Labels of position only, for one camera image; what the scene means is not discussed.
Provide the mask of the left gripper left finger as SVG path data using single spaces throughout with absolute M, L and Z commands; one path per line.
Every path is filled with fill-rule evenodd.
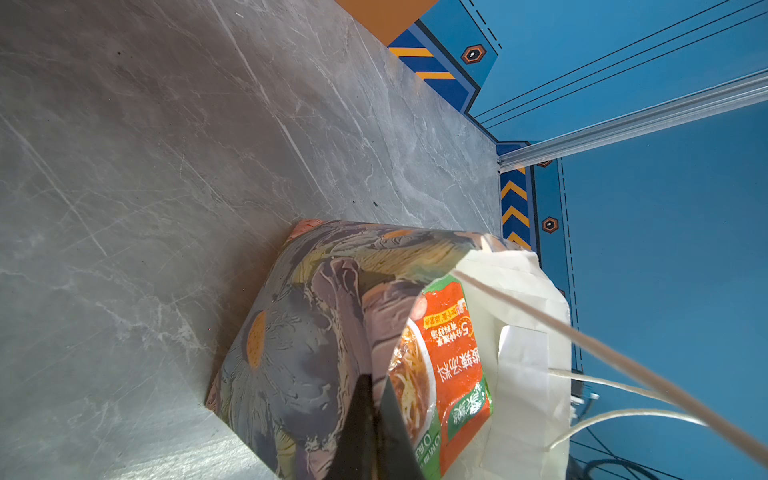
M 370 480 L 376 460 L 375 407 L 372 378 L 357 379 L 338 448 L 326 476 L 329 480 Z

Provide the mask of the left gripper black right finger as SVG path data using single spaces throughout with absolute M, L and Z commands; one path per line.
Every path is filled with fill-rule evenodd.
M 390 381 L 385 384 L 376 415 L 376 441 L 376 471 L 379 479 L 425 479 Z

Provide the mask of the green orange snack packet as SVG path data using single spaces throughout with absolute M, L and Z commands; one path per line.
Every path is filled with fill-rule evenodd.
M 446 276 L 420 294 L 389 365 L 389 380 L 426 479 L 442 478 L 492 411 L 461 283 Z

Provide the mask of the floral paper gift bag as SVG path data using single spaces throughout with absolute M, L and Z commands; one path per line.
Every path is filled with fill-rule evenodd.
M 464 231 L 299 222 L 211 385 L 207 406 L 282 479 L 327 479 L 361 375 L 376 415 L 420 294 L 453 276 L 475 330 L 493 411 L 440 479 L 562 479 L 573 353 L 586 350 L 662 401 L 661 418 L 701 425 L 759 463 L 767 448 L 690 394 L 571 324 L 570 308 L 518 244 Z

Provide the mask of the right aluminium corner post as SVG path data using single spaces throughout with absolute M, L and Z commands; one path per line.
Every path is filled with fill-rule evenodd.
M 499 171 L 520 167 L 619 143 L 639 136 L 727 113 L 767 100 L 765 69 L 589 127 L 560 135 L 501 155 Z

